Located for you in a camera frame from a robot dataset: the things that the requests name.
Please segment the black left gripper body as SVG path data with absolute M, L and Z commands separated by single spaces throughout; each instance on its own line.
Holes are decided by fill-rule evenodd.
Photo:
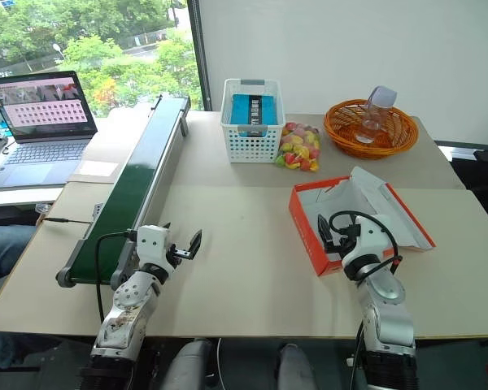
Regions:
M 188 250 L 178 249 L 175 244 L 172 244 L 166 253 L 166 259 L 172 267 L 178 267 L 182 260 L 192 260 L 195 256 L 195 249 L 190 247 Z

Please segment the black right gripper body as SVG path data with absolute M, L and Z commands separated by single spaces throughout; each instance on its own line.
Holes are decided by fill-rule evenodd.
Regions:
M 327 254 L 339 254 L 340 256 L 346 256 L 355 247 L 357 237 L 359 236 L 359 225 L 353 224 L 349 227 L 341 228 L 338 230 L 340 235 L 338 243 L 334 242 L 331 245 L 323 240 L 324 250 Z

